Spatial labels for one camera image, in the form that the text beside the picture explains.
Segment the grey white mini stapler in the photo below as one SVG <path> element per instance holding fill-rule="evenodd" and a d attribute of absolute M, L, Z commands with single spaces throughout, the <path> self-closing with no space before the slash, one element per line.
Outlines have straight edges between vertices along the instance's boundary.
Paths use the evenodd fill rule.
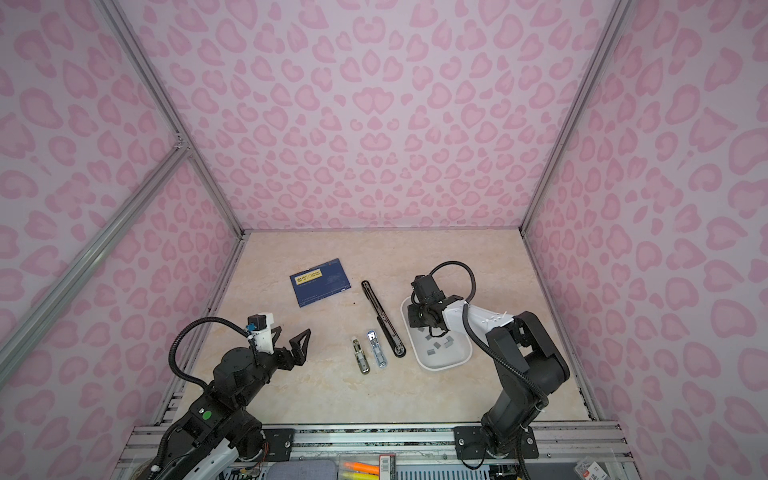
<path fill-rule="evenodd" d="M 359 340 L 355 337 L 352 338 L 352 346 L 353 346 L 354 357 L 360 372 L 363 375 L 369 374 L 370 373 L 369 362 L 367 360 L 367 357 L 365 355 L 365 352 L 362 349 L 362 346 Z"/>

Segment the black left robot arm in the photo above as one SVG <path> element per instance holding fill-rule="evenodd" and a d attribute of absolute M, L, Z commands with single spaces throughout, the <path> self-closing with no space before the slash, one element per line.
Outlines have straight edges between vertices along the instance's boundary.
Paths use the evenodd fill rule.
<path fill-rule="evenodd" d="M 218 324 L 246 339 L 228 350 L 204 381 L 177 363 L 182 340 L 195 328 Z M 264 461 L 268 456 L 263 424 L 247 411 L 256 395 L 279 370 L 305 364 L 311 331 L 306 329 L 277 347 L 282 328 L 269 314 L 254 314 L 244 327 L 217 316 L 192 321 L 174 339 L 168 363 L 179 379 L 202 389 L 187 412 L 162 435 L 155 455 L 137 472 L 137 479 L 223 479 L 239 460 Z"/>

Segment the black long stapler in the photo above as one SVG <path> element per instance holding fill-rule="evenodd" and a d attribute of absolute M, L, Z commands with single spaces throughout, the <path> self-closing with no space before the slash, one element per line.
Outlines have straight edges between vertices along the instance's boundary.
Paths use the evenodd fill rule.
<path fill-rule="evenodd" d="M 396 329 L 394 328 L 394 325 L 392 324 L 391 320 L 389 319 L 389 316 L 385 312 L 380 300 L 376 296 L 372 285 L 368 280 L 363 280 L 361 282 L 361 287 L 363 289 L 363 292 L 366 296 L 366 298 L 371 303 L 375 313 L 376 318 L 379 323 L 379 326 L 381 327 L 384 336 L 392 349 L 394 355 L 396 358 L 403 358 L 406 353 L 406 347 L 404 342 L 402 341 L 401 337 L 397 333 Z"/>

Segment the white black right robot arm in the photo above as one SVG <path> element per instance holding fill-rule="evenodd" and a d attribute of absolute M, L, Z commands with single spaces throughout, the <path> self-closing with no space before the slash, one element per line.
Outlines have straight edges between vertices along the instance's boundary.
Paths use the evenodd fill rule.
<path fill-rule="evenodd" d="M 465 270 L 470 280 L 466 297 L 446 295 L 435 274 L 444 267 Z M 411 327 L 458 332 L 493 360 L 501 393 L 480 421 L 480 447 L 496 458 L 514 454 L 530 458 L 531 424 L 549 405 L 549 396 L 570 378 L 570 369 L 543 323 L 534 313 L 497 313 L 472 304 L 477 283 L 471 268 L 446 261 L 413 282 L 407 321 Z"/>

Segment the light blue mini stapler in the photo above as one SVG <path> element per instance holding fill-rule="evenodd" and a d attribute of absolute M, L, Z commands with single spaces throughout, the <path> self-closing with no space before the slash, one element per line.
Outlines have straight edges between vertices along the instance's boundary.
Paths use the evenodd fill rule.
<path fill-rule="evenodd" d="M 369 330 L 367 332 L 367 338 L 371 345 L 371 349 L 374 354 L 374 358 L 377 366 L 381 369 L 386 368 L 388 366 L 388 361 L 386 359 L 381 343 L 379 341 L 378 334 L 376 333 L 375 330 Z"/>

